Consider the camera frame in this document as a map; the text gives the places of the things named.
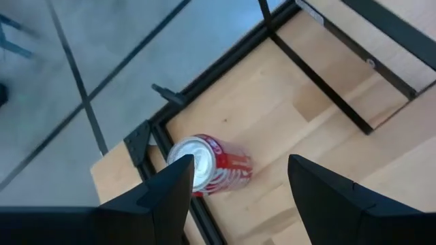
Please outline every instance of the wooden tabletop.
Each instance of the wooden tabletop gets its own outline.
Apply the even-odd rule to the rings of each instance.
[[[167,125],[175,142],[207,133],[251,153],[248,186],[205,197],[230,244],[310,244],[287,179],[289,154],[411,207],[436,211],[436,192],[429,188],[436,184],[436,88],[405,106],[395,88],[316,24],[300,13],[279,34],[362,117],[382,124],[371,135],[269,39]],[[158,171],[165,166],[156,147],[149,154]],[[91,172],[102,203],[140,183],[124,143]],[[185,232],[192,244],[204,243],[190,216]]]
[[[338,28],[374,55],[412,88],[421,91],[436,80],[436,72],[391,40],[341,0],[306,0]],[[436,40],[433,0],[379,0],[389,10]]]

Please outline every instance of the red soda can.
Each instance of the red soda can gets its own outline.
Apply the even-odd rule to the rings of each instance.
[[[253,174],[251,157],[241,148],[205,134],[175,144],[167,164],[194,155],[192,193],[197,197],[244,187]]]

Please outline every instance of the black metal bar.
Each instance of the black metal bar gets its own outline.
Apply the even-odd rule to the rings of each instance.
[[[298,2],[303,2],[308,5],[312,11],[316,11],[310,3],[306,1],[299,0]],[[350,50],[357,54],[363,61],[369,63],[375,71],[377,71],[381,76],[383,76],[386,81],[391,83],[398,91],[400,91],[406,98],[413,100],[417,97],[417,92],[403,79],[398,77],[394,72],[387,68],[381,61],[370,54],[366,49],[364,49],[360,44],[354,41],[349,35],[344,33],[340,28],[338,28],[333,22],[329,21],[323,14],[317,11],[317,14],[321,16],[324,21],[324,28],[329,30],[337,39],[341,40]]]
[[[151,125],[147,120],[145,120],[124,139],[131,160],[134,166],[138,169],[143,182],[156,174],[156,169],[148,154],[150,136]],[[189,240],[185,233],[182,235],[181,244],[189,245]]]
[[[268,2],[266,0],[258,0],[260,11],[262,11],[262,15],[264,17],[264,22],[266,24],[266,27],[272,31],[273,30],[273,21],[271,17],[270,8],[268,6]]]
[[[89,99],[92,100],[97,96],[103,88],[105,88],[112,79],[147,45],[159,34],[170,22],[177,16],[183,8],[191,0],[183,0],[180,2],[110,73],[103,79],[100,84],[89,94]]]
[[[277,30],[299,11],[300,8],[293,1],[286,1],[272,13],[272,28]],[[233,66],[245,58],[252,50],[267,39],[268,36],[268,28],[266,27],[266,23],[262,21],[181,91],[181,94],[187,98],[186,106],[218,81],[221,76],[231,70]],[[176,108],[170,103],[167,103],[149,120],[151,122],[166,123],[176,116],[181,109],[182,108]]]
[[[277,34],[272,34],[271,39],[284,51],[284,53],[324,92],[339,109],[365,134],[370,134],[373,128],[351,107],[346,101],[331,88],[304,60],[299,57]]]
[[[175,93],[168,88],[162,88],[157,84],[152,84],[151,88],[157,93],[159,93],[162,98],[166,99],[170,103],[173,103],[175,106],[181,108],[186,106],[186,98],[182,94]]]
[[[153,137],[159,147],[162,156],[166,160],[170,153],[171,147],[174,145],[171,136],[167,129],[160,122],[156,122],[151,129]],[[206,244],[220,245],[227,244],[218,224],[213,219],[211,211],[208,209],[206,202],[202,197],[192,197],[189,207],[192,218],[196,222],[203,240]]]
[[[374,0],[342,0],[356,13],[436,71],[436,42]]]

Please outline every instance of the can lid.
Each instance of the can lid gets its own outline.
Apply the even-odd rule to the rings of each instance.
[[[200,191],[212,180],[215,172],[215,154],[206,141],[198,137],[187,137],[175,144],[168,154],[167,165],[186,154],[194,156],[194,175],[192,191]]]

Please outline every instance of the gray floor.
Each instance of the gray floor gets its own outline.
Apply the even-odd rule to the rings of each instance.
[[[180,0],[52,2],[90,93]],[[11,90],[0,108],[1,184],[81,100],[45,1],[3,0],[0,13],[38,34],[4,27],[35,57],[0,50],[0,80]],[[165,103],[152,83],[181,90],[261,19],[257,0],[191,1],[91,102],[109,149]],[[98,158],[81,112],[0,192],[0,205],[95,206],[89,168]]]

